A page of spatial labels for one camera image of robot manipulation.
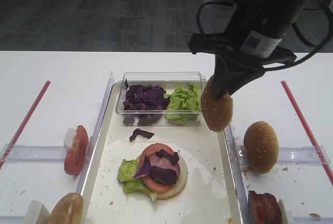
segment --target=white tray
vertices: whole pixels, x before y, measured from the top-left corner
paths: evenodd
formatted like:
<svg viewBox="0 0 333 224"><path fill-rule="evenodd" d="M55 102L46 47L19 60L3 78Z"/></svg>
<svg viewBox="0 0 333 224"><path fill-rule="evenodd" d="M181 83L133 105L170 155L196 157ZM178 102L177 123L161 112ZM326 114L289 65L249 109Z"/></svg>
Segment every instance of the white tray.
<svg viewBox="0 0 333 224"><path fill-rule="evenodd" d="M77 190L84 197L81 223L85 218L85 223L90 224L227 223L230 209L234 210L234 223L238 223L238 203L223 135L209 131L201 119L198 126L143 127L155 135L150 140L137 137L129 142L135 126L122 126L114 111L120 86L118 82L112 88L82 192L80 187ZM117 181L117 172L123 159L136 158L146 146L155 142L166 143L180 152L188 167L188 180L178 196L153 204L142 193L125 195ZM225 172L222 158L227 165Z"/></svg>

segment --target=red stick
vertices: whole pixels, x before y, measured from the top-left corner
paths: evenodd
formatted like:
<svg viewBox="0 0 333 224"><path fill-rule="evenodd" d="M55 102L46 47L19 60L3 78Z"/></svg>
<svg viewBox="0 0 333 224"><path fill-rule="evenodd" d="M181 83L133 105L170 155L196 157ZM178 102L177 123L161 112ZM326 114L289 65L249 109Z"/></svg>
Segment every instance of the red stick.
<svg viewBox="0 0 333 224"><path fill-rule="evenodd" d="M316 138L314 137L308 123L306 122L305 120L305 117L303 116L302 112L301 112L301 109L298 107L297 105L297 102L295 100L295 98L293 97L292 93L291 93L291 90L289 89L288 85L287 85L287 82L286 81L281 81L281 84L283 86L283 88L285 89L286 93L287 93L287 96L293 106L293 108L295 109L296 113L297 113L297 116L298 118L300 119L302 125L303 125L303 128L305 130L305 132L307 133L312 145L318 150L320 151L320 147L319 147L319 144L316 140ZM325 161L325 158L321 155L321 152L319 152L319 158L322 160L322 165L324 167L324 170L329 178L329 180L331 181L332 185L333 185L333 173L332 173L332 170L331 168L329 167L329 165L326 163Z"/></svg>
<svg viewBox="0 0 333 224"><path fill-rule="evenodd" d="M40 100L42 99L42 97L44 96L46 90L48 89L48 86L50 85L50 81L46 81L45 85L43 86L41 92L38 94L37 98L35 99L34 103L32 104L30 110L28 111L28 113L26 114L25 118L23 119L20 127L17 129L15 135L13 136L13 138L11 139L9 146L5 152L4 155L4 160L7 157L7 155L10 153L13 145L16 143L17 139L19 139L24 127L26 126L27 122L29 121L32 113L34 112L34 110L36 109L37 105L39 104ZM2 166L4 165L5 161L0 162L0 169L2 168Z"/></svg>

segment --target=tray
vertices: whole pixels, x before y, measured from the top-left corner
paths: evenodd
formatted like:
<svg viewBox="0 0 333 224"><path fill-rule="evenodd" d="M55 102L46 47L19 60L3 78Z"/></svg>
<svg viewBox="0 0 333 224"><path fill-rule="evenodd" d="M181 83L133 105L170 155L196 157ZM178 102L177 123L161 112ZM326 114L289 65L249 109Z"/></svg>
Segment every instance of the tray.
<svg viewBox="0 0 333 224"><path fill-rule="evenodd" d="M227 223L237 199L232 188L227 190L232 177L222 166L227 164L222 161L226 159L223 135L209 131L199 116L197 126L147 126L144 130L155 133L151 139L129 142L135 126L121 125L114 110L121 86L117 82L112 88L95 151L102 155L93 156L82 188L85 223ZM187 163L188 180L181 194L153 204L141 193L125 195L116 177L123 159L136 158L155 142L179 151Z"/></svg>
<svg viewBox="0 0 333 224"><path fill-rule="evenodd" d="M140 73L124 73L123 80L117 91L119 91L116 113L119 116L119 121L122 125L138 125L138 126L149 126L149 125L197 125L200 121L199 115L201 110L198 112L189 110L124 110L123 102L126 95L126 82L129 86L143 85L143 86L157 86L162 87L166 94L172 94L179 87L188 89L188 83L196 86L198 89L198 100L202 95L202 81L205 78L201 76L199 72L140 72ZM176 121L171 123L166 120L168 115L185 115L183 121Z"/></svg>

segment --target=white table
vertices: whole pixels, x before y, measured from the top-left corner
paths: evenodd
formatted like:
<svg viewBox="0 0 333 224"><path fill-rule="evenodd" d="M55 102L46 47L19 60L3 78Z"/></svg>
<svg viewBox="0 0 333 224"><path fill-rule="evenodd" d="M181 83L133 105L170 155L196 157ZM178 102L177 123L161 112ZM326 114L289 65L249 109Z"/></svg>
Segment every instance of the white table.
<svg viewBox="0 0 333 224"><path fill-rule="evenodd" d="M243 87L233 96L236 135L241 139L251 123L266 120L274 126L284 146L291 146L291 143L311 146L280 84L281 80L286 80L317 141L333 160L332 67L331 54L317 54L302 65L267 73ZM92 134L111 70L115 81L121 80L124 72L151 71L199 71L209 78L214 70L214 56L152 52L0 51L0 148L10 142L47 80L51 85L17 144L59 146L67 129L78 124L84 125ZM11 176L11 171L3 167L0 187L11 186L6 182L8 176ZM28 172L22 172L20 177L16 174L17 178L11 178L11 182L20 184L20 188L13 186L17 187L16 194L22 192L24 177L28 176ZM57 181L54 173L49 176L55 182L45 187L49 187L46 191L52 195L52 188L59 188L61 182ZM66 179L66 183L75 183L71 180ZM42 188L44 184L35 183L34 187ZM60 191L66 193L70 190L69 187ZM45 197L45 191L40 194L38 197L41 199ZM19 204L14 205L10 213L8 209L0 210L0 215L24 215L29 197L27 193L17 196L15 201ZM51 200L46 206L51 210L59 196L48 198Z"/></svg>

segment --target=sliced tomato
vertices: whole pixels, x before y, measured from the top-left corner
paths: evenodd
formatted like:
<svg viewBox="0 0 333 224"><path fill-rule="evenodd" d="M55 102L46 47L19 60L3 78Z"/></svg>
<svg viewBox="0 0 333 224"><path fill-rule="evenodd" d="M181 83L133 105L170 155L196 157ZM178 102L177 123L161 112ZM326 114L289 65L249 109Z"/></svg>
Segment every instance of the sliced tomato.
<svg viewBox="0 0 333 224"><path fill-rule="evenodd" d="M65 159L65 172L68 175L77 176L83 167L84 158L88 148L89 138L87 131L82 125L76 128L71 149Z"/></svg>
<svg viewBox="0 0 333 224"><path fill-rule="evenodd" d="M150 188L152 191L155 191L156 193L159 193L159 194L167 193L171 189L171 187L172 187L172 185L158 184L153 179L151 179L150 176L143 177L142 181L144 182L144 184L148 188Z"/></svg>
<svg viewBox="0 0 333 224"><path fill-rule="evenodd" d="M169 146L167 146L166 144L159 143L159 142L151 144L147 148L145 148L145 150L142 152L141 158L140 158L140 163L139 163L139 168L142 167L142 165L145 161L145 156L150 156L151 154L153 154L157 151L160 151L160 150L165 150L169 154L174 153L173 150Z"/></svg>

